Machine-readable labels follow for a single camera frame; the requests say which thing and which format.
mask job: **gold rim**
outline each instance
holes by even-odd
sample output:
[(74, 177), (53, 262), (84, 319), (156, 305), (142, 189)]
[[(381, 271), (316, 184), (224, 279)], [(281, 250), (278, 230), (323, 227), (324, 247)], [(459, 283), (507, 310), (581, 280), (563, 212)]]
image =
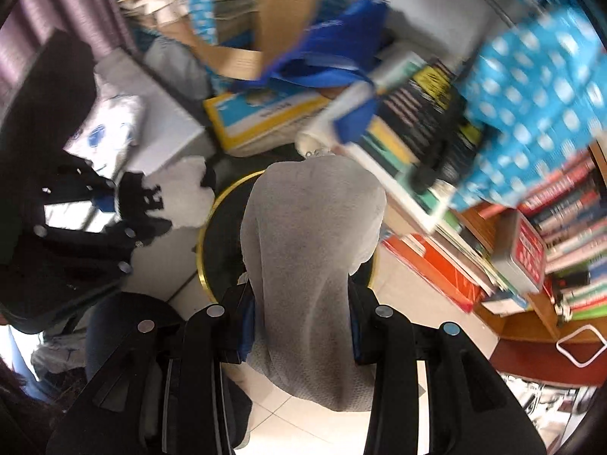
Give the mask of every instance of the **gold rim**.
[(213, 206), (211, 207), (209, 216), (206, 218), (206, 223), (204, 224), (204, 226), (202, 226), (202, 228), (200, 228), (200, 231), (198, 232), (198, 243), (196, 243), (196, 269), (198, 270), (198, 279), (200, 281), (200, 284), (202, 284), (202, 288), (204, 289), (205, 293), (207, 294), (207, 297), (210, 299), (210, 301), (212, 303), (216, 303), (217, 299), (216, 299), (215, 295), (213, 294), (213, 291), (209, 287), (209, 284), (207, 284), (206, 275), (204, 273), (204, 265), (202, 263), (202, 261), (203, 261), (203, 259), (202, 259), (202, 255), (203, 255), (202, 242), (204, 241), (204, 233), (206, 232), (206, 226), (209, 224), (211, 217), (213, 217), (213, 214), (215, 213), (215, 211), (217, 210), (219, 205), (221, 205), (221, 203), (225, 200), (225, 198), (232, 191), (234, 191), (236, 188), (238, 188), (240, 185), (242, 185), (242, 183), (250, 180), (252, 177), (260, 176), (261, 174), (263, 174), (264, 171), (265, 171), (265, 169), (262, 171), (257, 171), (255, 173), (248, 174), (245, 177), (241, 177), (241, 179), (236, 180), (230, 186), (228, 186), (224, 191), (222, 191), (221, 194), (217, 198), (215, 198), (215, 202), (213, 203)]

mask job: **blue polka dot fabric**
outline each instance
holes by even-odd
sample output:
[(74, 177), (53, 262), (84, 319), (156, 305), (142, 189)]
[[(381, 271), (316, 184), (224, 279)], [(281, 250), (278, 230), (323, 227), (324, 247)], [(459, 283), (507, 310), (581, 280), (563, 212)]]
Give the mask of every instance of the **blue polka dot fabric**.
[(514, 207), (603, 130), (607, 57), (584, 12), (558, 8), (486, 44), (461, 93), (495, 131), (452, 206)]

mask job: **curtain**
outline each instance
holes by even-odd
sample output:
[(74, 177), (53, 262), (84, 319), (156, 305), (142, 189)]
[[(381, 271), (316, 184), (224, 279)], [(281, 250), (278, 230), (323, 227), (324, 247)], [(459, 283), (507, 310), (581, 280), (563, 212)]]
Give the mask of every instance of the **curtain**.
[(0, 29), (0, 108), (56, 28), (88, 43), (96, 60), (117, 47), (137, 53), (115, 0), (20, 0)]

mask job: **person's hair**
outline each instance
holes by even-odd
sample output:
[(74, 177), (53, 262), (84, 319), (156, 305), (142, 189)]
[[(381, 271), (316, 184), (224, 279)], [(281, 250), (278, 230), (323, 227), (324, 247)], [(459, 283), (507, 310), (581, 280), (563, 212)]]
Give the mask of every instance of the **person's hair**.
[(24, 384), (23, 378), (0, 357), (0, 402), (21, 431), (44, 453), (61, 410), (27, 395), (22, 389)]

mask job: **red label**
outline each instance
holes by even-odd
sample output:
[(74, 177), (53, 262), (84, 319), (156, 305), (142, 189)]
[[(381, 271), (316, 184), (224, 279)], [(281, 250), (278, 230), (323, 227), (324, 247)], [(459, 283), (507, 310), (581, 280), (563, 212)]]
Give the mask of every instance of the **red label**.
[(524, 217), (519, 218), (518, 237), (514, 247), (514, 262), (521, 267), (538, 289), (544, 273), (544, 247), (541, 239)]

